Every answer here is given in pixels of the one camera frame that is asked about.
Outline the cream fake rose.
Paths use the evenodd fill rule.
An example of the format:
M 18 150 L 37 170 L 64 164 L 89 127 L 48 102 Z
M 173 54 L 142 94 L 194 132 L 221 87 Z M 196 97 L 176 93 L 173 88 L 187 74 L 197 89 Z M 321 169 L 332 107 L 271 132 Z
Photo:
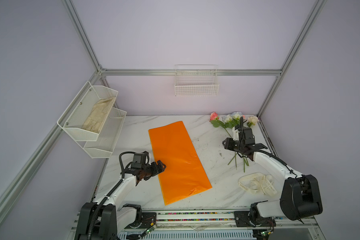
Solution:
M 250 116 L 250 117 L 248 117 L 248 118 L 246 118 L 245 116 L 243 116 L 243 118 L 244 118 L 244 120 L 245 120 L 245 123 L 244 123 L 244 126 L 245 127 L 250 127 L 251 129 L 252 129 L 252 127 L 253 126 L 255 126 L 257 123 L 258 123 L 258 121 L 259 121 L 259 119 L 258 119 L 258 117 L 256 117 L 256 116 Z M 235 137 L 234 137 L 234 131 L 232 131 L 232 138 L 233 139 L 235 139 Z M 249 160 L 248 159 L 253 159 L 253 156 L 239 156 L 239 158 L 242 158 L 242 157 L 244 157 L 244 158 L 246 158 L 247 159 L 247 166 L 249 165 Z

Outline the orange wrapping paper sheet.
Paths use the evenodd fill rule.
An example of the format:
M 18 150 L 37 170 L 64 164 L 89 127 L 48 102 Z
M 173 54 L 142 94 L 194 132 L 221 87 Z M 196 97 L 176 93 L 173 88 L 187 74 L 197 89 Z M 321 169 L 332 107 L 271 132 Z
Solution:
M 148 132 L 155 161 L 166 165 L 164 172 L 159 174 L 166 206 L 212 188 L 182 121 Z

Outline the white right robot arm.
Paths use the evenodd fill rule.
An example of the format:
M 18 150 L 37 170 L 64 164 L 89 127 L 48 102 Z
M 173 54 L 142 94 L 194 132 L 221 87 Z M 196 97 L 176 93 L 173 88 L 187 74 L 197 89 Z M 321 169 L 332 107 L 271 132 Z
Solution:
M 256 143 L 252 131 L 255 117 L 233 118 L 233 137 L 222 144 L 226 150 L 235 152 L 245 160 L 262 166 L 268 173 L 249 174 L 238 180 L 239 187 L 252 195 L 280 196 L 274 201 L 251 204 L 247 223 L 252 227 L 271 222 L 274 217 L 286 217 L 291 221 L 319 215 L 323 212 L 318 180 L 313 175 L 304 175 L 291 168 L 279 157 L 268 153 L 267 147 Z

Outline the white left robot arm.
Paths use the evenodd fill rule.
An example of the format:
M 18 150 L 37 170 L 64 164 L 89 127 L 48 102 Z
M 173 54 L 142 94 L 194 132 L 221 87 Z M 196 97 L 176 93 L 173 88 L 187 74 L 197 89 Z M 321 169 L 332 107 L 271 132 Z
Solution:
M 142 207 L 121 205 L 141 181 L 164 172 L 167 166 L 160 160 L 150 162 L 149 152 L 122 152 L 119 155 L 121 175 L 118 182 L 102 197 L 85 203 L 80 211 L 75 240 L 118 240 L 126 227 L 143 224 Z

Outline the cream printed ribbon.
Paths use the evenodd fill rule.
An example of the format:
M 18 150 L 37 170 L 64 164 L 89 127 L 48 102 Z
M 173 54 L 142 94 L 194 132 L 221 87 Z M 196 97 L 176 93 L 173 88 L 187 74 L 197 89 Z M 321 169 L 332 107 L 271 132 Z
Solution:
M 273 197 L 278 194 L 274 187 L 273 176 L 260 172 L 241 177 L 238 180 L 238 185 L 242 190 L 252 195 Z

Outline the lower white mesh shelf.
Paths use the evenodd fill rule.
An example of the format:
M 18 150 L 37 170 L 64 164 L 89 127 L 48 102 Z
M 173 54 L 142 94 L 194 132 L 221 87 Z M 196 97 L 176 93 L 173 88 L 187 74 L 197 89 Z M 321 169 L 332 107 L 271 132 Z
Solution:
M 94 142 L 86 142 L 84 151 L 92 159 L 110 158 L 119 139 L 127 112 L 112 108 L 107 117 L 98 139 Z

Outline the white mesh shelf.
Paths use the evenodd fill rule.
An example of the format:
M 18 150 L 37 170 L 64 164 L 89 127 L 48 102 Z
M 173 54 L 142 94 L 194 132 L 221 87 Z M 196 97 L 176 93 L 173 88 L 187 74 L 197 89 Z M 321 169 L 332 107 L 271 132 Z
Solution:
M 84 151 L 92 159 L 110 158 L 119 139 L 127 112 L 112 108 L 107 117 L 98 139 L 94 142 L 86 142 Z
M 58 119 L 57 124 L 74 141 L 97 141 L 117 96 L 116 90 L 105 86 L 93 86 L 90 82 L 86 82 L 71 105 Z M 102 103 L 106 111 L 100 114 L 91 125 L 89 119 L 95 118 L 94 106 L 97 103 Z

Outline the beige cloth glove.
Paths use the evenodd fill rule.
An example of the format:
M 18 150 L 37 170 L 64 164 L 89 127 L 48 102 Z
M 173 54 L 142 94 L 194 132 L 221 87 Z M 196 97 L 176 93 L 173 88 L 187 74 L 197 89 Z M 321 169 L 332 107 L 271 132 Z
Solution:
M 116 97 L 101 99 L 94 104 L 90 115 L 82 125 L 82 129 L 99 134 L 115 100 Z

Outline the upper white mesh shelf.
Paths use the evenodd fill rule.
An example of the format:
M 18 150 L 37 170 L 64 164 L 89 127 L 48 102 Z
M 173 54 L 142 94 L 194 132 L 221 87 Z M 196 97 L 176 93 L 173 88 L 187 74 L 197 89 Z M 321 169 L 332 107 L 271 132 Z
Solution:
M 93 86 L 90 82 L 86 82 L 71 105 L 58 119 L 57 124 L 74 141 L 97 141 L 117 96 L 116 90 L 105 86 Z M 97 103 L 102 103 L 106 111 L 100 114 L 91 125 L 89 119 L 95 118 L 94 106 Z

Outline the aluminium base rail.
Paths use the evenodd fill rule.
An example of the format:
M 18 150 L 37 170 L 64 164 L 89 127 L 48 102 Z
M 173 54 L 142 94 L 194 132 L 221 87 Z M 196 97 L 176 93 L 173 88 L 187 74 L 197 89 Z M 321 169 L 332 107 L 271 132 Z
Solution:
M 274 217 L 257 227 L 238 210 L 146 211 L 138 228 L 127 227 L 113 240 L 125 240 L 153 227 L 145 240 L 324 240 L 313 217 L 302 222 Z

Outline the aluminium frame crossbar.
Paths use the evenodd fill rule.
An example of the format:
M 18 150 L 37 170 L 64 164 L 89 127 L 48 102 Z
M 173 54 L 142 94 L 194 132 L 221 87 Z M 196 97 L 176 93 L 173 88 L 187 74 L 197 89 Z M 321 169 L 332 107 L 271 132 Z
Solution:
M 279 76 L 282 70 L 272 69 L 104 69 L 104 76 L 175 76 L 175 75 L 216 75 L 216 76 Z

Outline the aluminium frame post right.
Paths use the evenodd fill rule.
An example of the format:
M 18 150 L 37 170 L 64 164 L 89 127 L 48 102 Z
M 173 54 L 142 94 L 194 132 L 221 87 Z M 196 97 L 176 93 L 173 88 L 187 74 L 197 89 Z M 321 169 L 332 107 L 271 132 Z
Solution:
M 257 116 L 260 118 L 266 111 L 268 105 L 270 104 L 272 98 L 274 97 L 278 87 L 281 85 L 282 80 L 286 76 L 289 68 L 291 67 L 295 57 L 297 56 L 299 50 L 301 49 L 305 39 L 307 38 L 310 30 L 312 29 L 315 21 L 319 17 L 321 11 L 323 10 L 325 4 L 327 3 L 326 0 L 317 0 L 315 1 L 312 9 L 310 10 L 296 40 L 294 41 L 292 48 L 290 49 L 283 65 L 281 68 L 281 73 L 276 76 L 264 102 L 262 103 Z

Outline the aluminium frame post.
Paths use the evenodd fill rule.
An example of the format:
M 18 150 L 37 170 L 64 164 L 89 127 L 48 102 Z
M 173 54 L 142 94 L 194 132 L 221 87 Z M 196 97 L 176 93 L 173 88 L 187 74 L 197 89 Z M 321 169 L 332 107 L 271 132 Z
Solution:
M 323 10 L 325 4 L 327 3 L 326 0 L 317 0 L 315 1 L 312 9 L 310 10 L 296 40 L 294 41 L 292 48 L 290 49 L 283 65 L 281 68 L 281 73 L 276 76 L 264 102 L 262 103 L 257 116 L 260 118 L 266 111 L 268 105 L 270 104 L 272 98 L 274 97 L 278 87 L 281 85 L 282 80 L 286 76 L 289 68 L 291 67 L 295 57 L 297 56 L 299 50 L 301 49 L 305 39 L 307 38 L 310 30 L 312 29 L 315 21 L 319 17 L 321 11 Z
M 91 45 L 90 39 L 85 31 L 85 28 L 83 26 L 83 23 L 79 17 L 78 11 L 75 7 L 75 4 L 73 1 L 71 0 L 62 0 L 62 3 L 68 13 L 68 16 L 94 66 L 94 68 L 98 71 L 101 72 L 102 68 L 101 68 L 101 64 L 99 63 L 99 60 L 94 52 L 94 49 Z

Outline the aluminium frame post left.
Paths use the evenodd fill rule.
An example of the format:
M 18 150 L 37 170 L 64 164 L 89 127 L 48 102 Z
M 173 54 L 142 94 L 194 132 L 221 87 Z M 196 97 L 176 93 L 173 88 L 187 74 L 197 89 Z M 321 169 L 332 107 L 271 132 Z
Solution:
M 94 66 L 94 68 L 98 71 L 101 72 L 102 68 L 101 68 L 101 64 L 99 63 L 99 60 L 94 52 L 94 49 L 91 45 L 90 39 L 85 31 L 85 28 L 83 26 L 83 23 L 79 17 L 78 11 L 75 7 L 75 4 L 73 1 L 71 0 L 62 0 L 62 3 L 68 13 L 68 16 Z

